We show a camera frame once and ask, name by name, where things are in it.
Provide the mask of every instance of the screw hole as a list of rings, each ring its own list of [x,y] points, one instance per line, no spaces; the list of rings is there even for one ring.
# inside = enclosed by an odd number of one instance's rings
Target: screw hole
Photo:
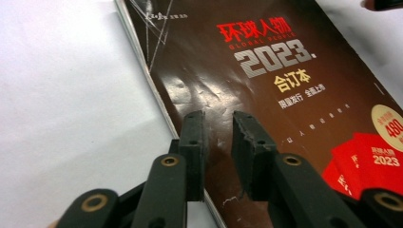
[[[166,167],[175,166],[179,163],[179,160],[174,157],[166,157],[161,161],[161,164]]]
[[[293,157],[293,156],[286,156],[286,157],[284,157],[282,160],[283,160],[286,164],[289,164],[289,165],[295,165],[295,166],[297,166],[297,165],[301,165],[301,164],[302,164],[302,161],[301,161],[301,160],[299,160],[298,158]]]
[[[94,212],[102,209],[107,203],[107,196],[103,194],[95,194],[88,197],[83,204],[81,209],[85,212]]]
[[[382,206],[393,210],[402,212],[403,211],[403,201],[388,193],[378,193],[374,195],[375,200]]]

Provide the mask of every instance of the book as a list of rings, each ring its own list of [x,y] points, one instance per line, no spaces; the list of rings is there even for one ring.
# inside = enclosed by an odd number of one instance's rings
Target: book
[[[235,110],[255,116],[279,152],[299,154],[319,174],[336,167],[332,150],[357,132],[403,151],[403,129],[392,134],[377,121],[392,112],[389,122],[402,124],[402,109],[316,1],[117,5],[173,135],[187,113],[205,113],[206,202],[220,227],[272,226],[267,203],[242,194],[230,155]]]
[[[389,123],[395,125],[401,121]],[[402,131],[403,127],[397,124],[397,129]],[[322,176],[336,191],[356,200],[369,188],[384,188],[403,195],[403,153],[379,134],[356,132],[349,141],[332,149],[332,155]]]

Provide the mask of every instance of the magazine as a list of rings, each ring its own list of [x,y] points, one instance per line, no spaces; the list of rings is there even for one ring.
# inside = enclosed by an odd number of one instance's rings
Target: magazine
[[[342,173],[341,163],[355,161],[345,158],[359,159],[354,151],[334,156],[359,138],[350,147],[373,150],[366,157],[378,156],[371,161],[376,167],[395,158],[385,172],[397,172],[403,111],[315,0],[117,0],[117,6],[174,137],[187,113],[204,112],[206,202],[220,227],[272,227],[267,203],[243,195],[231,159],[236,110],[255,116],[279,152],[304,157],[336,191],[358,198],[362,186],[390,186],[363,178],[365,170]]]

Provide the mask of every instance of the price sticker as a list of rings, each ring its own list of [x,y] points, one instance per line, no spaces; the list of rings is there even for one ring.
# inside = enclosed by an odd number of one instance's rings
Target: price sticker
[[[403,118],[382,104],[375,105],[371,115],[374,127],[382,139],[394,149],[403,152]]]

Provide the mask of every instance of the wrinkled cover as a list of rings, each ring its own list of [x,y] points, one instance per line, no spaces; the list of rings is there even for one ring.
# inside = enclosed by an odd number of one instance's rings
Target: wrinkled cover
[[[375,105],[402,113],[314,0],[125,1],[140,59],[177,132],[203,110],[205,188],[228,227],[271,227],[242,194],[230,157],[232,114],[254,115],[280,152],[318,173],[355,132],[377,134]]]

